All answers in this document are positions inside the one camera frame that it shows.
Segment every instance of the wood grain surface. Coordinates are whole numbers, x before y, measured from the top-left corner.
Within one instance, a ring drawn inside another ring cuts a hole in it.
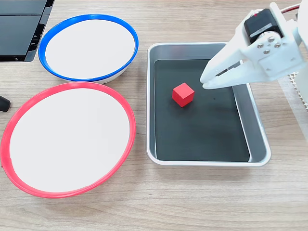
[[[295,2],[278,4],[284,8]],[[145,152],[148,47],[157,42],[228,41],[251,9],[269,3],[56,0],[45,31],[85,13],[120,17],[137,31],[140,48],[135,60],[107,84],[130,103],[137,122],[136,139],[119,171],[94,190],[72,198],[28,195],[1,169],[0,230],[307,231],[308,144],[277,81],[252,84],[272,150],[266,166],[163,167],[152,163]],[[0,114],[1,134],[30,97],[61,83],[37,56],[30,63],[0,63],[0,95],[12,101],[9,112]]]

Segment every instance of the red rim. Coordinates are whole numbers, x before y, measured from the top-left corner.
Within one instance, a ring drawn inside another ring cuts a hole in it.
[[[106,94],[109,94],[113,98],[115,98],[123,106],[125,112],[128,115],[128,120],[129,120],[129,139],[128,139],[126,149],[125,149],[122,157],[118,161],[118,163],[106,175],[104,175],[98,181],[96,181],[95,183],[93,183],[89,186],[83,187],[81,189],[73,190],[73,191],[60,192],[60,193],[59,192],[55,192],[55,193],[52,192],[51,193],[51,192],[37,190],[37,189],[27,185],[26,183],[24,183],[15,173],[15,170],[12,166],[12,161],[11,161],[11,158],[10,158],[10,140],[11,140],[12,132],[13,132],[17,122],[20,120],[20,118],[31,107],[33,107],[35,104],[37,104],[38,102],[42,101],[43,99],[45,99],[45,98],[47,98],[51,95],[54,95],[56,93],[59,93],[61,91],[70,90],[70,89],[77,89],[77,88],[88,88],[88,89],[94,89],[94,90],[102,91]],[[0,151],[1,151],[1,154],[0,154],[1,166],[3,167],[4,172],[6,173],[8,178],[11,180],[11,182],[14,185],[16,185],[18,188],[20,188],[21,190],[23,190],[24,192],[26,192],[28,194],[31,194],[33,196],[43,197],[43,198],[65,198],[65,197],[75,196],[75,195],[78,195],[78,194],[81,194],[81,193],[85,193],[85,192],[95,188],[96,186],[100,185],[101,183],[106,181],[108,178],[110,178],[120,168],[120,166],[126,160],[128,154],[129,154],[129,152],[130,152],[130,150],[133,146],[134,139],[135,139],[135,133],[136,133],[136,122],[135,122],[134,113],[133,113],[129,103],[126,101],[126,99],[122,95],[120,95],[118,92],[116,92],[112,88],[109,88],[105,85],[101,85],[101,84],[97,84],[97,83],[91,83],[91,82],[64,83],[64,84],[49,88],[49,89],[37,94],[36,96],[34,96],[30,100],[28,100],[13,115],[13,117],[11,118],[11,120],[9,121],[9,123],[7,124],[7,126],[4,130],[2,140],[1,140],[1,148],[0,148]]]

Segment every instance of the black device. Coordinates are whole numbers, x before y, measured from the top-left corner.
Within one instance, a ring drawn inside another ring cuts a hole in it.
[[[11,102],[8,99],[0,96],[0,111],[7,112],[11,106]]]
[[[0,62],[34,59],[54,0],[0,0]]]
[[[269,9],[264,9],[248,18],[244,22],[244,27],[251,44],[254,43],[262,33],[267,31],[275,31],[281,38],[283,37],[283,34]]]

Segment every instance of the wooden cube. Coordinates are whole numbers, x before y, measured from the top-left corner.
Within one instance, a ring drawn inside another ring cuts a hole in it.
[[[181,107],[193,101],[194,90],[191,89],[186,83],[182,83],[173,89],[172,98]]]

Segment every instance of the red wire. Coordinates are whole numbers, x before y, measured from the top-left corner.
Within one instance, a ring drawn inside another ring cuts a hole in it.
[[[298,8],[299,8],[299,6],[294,6],[294,7],[291,7],[291,8],[288,8],[288,9],[282,11],[281,13],[287,13],[287,12],[289,12],[289,11],[293,11],[293,10],[296,10],[296,9],[298,9]]]

